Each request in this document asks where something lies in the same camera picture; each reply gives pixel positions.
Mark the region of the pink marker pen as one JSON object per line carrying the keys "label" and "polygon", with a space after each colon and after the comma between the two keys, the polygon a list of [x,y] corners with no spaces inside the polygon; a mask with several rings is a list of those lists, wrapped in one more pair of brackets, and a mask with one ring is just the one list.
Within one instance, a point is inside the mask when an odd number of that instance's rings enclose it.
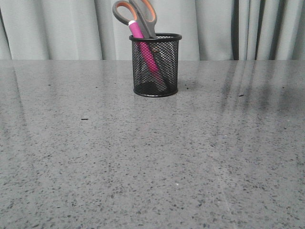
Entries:
{"label": "pink marker pen", "polygon": [[[129,21],[128,26],[134,38],[141,38],[141,39],[144,38],[140,26],[136,21],[134,20]],[[162,77],[160,76],[159,68],[153,58],[153,55],[150,51],[148,44],[144,42],[140,42],[139,45],[140,45],[142,57],[144,58],[151,75],[156,79],[159,85],[165,87],[166,84],[162,79]]]}

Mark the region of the grey orange scissors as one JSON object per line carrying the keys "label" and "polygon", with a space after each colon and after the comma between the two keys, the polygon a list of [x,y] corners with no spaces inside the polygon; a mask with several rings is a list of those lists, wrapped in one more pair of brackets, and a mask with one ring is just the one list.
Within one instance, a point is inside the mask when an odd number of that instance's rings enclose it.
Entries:
{"label": "grey orange scissors", "polygon": [[[137,64],[133,65],[134,88],[136,92],[141,94],[150,94],[152,96],[160,96],[171,91],[170,83],[164,79],[162,72],[156,62],[156,54],[152,52],[151,46],[145,39],[156,39],[157,35],[154,26],[157,22],[157,15],[151,3],[148,0],[143,0],[139,4],[136,0],[119,0],[113,4],[112,12],[117,20],[128,26],[129,21],[136,21],[140,26],[144,38],[133,38],[134,50],[132,57]],[[156,79],[151,75],[147,64],[142,57],[140,50],[140,42],[147,43],[153,58],[159,68],[160,76],[164,80],[166,86],[161,86]]]}

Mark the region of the black mesh pen cup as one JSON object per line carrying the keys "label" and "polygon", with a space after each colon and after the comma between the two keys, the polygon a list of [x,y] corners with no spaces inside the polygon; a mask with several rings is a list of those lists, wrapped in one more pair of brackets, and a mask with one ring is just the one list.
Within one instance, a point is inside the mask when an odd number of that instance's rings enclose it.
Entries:
{"label": "black mesh pen cup", "polygon": [[[145,97],[166,97],[177,93],[178,91],[178,52],[179,52],[179,41],[182,36],[175,33],[157,33],[156,39],[145,39],[151,46],[152,52],[156,54],[156,62],[162,72],[162,76],[171,85],[171,91],[167,94],[161,94],[160,96],[152,96],[150,94],[141,94],[136,92],[134,86],[133,91],[141,96]],[[137,64],[137,61],[133,60],[132,66]]]}

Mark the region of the grey curtain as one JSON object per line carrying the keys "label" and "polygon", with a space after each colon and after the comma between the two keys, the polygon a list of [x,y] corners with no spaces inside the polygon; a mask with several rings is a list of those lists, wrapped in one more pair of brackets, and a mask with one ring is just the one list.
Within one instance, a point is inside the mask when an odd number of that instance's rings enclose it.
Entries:
{"label": "grey curtain", "polygon": [[[3,0],[3,60],[129,60],[111,0]],[[153,0],[157,32],[181,34],[182,60],[302,60],[302,0]]]}

